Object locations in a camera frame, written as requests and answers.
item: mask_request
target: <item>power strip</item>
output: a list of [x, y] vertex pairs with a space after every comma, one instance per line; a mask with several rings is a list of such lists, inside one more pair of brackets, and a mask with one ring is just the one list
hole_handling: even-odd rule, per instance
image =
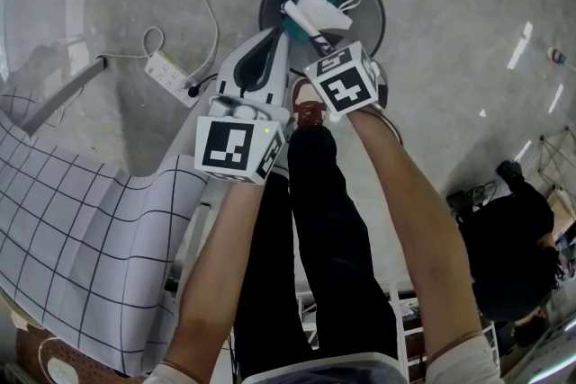
[[198, 101], [198, 96], [191, 98], [188, 96], [188, 90], [182, 88], [182, 83], [188, 75], [161, 51], [155, 51], [148, 59], [146, 74], [166, 88], [186, 107], [193, 107]]

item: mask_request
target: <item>white cube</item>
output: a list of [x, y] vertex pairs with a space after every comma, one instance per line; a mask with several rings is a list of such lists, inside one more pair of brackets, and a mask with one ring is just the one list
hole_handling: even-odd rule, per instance
[[330, 112], [340, 116], [378, 101], [378, 67], [354, 42], [304, 68]]
[[217, 179], [264, 184], [284, 142], [278, 121], [202, 116], [194, 166]]

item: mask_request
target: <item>gray floor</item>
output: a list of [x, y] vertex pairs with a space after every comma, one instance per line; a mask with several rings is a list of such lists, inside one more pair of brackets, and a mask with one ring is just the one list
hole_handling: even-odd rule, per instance
[[[257, 31], [258, 1], [211, 0], [222, 33], [218, 61]], [[545, 55], [555, 46], [576, 56], [574, 0], [383, 1], [387, 29], [377, 58], [390, 78], [390, 115], [439, 192], [491, 179], [499, 161], [531, 141], [522, 156], [529, 162], [541, 134], [574, 119], [576, 76]], [[527, 23], [527, 47], [510, 69]], [[164, 50], [185, 69], [199, 65], [212, 43], [201, 0], [0, 0], [0, 75], [9, 85], [49, 92], [102, 51], [140, 53], [150, 25], [166, 32]], [[153, 172], [186, 109], [142, 68], [141, 61], [113, 60], [46, 135], [134, 174]], [[376, 276], [405, 280], [372, 167], [348, 125], [334, 133], [350, 194], [371, 231]]]

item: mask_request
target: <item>person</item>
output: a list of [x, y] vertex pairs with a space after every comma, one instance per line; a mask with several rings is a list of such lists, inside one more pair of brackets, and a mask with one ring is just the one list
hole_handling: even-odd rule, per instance
[[[148, 384], [208, 384], [234, 325], [247, 383], [407, 381], [396, 318], [374, 278], [366, 226], [347, 195], [326, 106], [304, 79], [292, 89], [297, 130], [288, 181], [233, 183], [188, 279], [165, 360]], [[501, 384], [482, 333], [462, 237], [446, 205], [374, 113], [348, 114], [382, 185], [418, 294], [427, 382]], [[297, 311], [292, 213], [317, 303], [319, 349]]]
[[554, 213], [524, 179], [518, 162], [504, 161], [496, 172], [512, 193], [475, 212], [470, 202], [460, 206], [456, 219], [478, 308], [493, 322], [514, 322], [516, 343], [528, 347], [545, 331], [542, 306], [560, 275]]

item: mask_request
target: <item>shoe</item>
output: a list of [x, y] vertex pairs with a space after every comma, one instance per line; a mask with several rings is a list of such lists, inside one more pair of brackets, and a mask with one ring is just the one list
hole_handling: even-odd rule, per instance
[[524, 176], [522, 175], [522, 167], [518, 162], [511, 162], [509, 160], [504, 160], [498, 168], [496, 168], [496, 174], [500, 176], [504, 183], [510, 185], [517, 181], [524, 181]]
[[296, 79], [292, 86], [292, 116], [296, 128], [323, 125], [328, 113], [326, 104], [306, 77]]

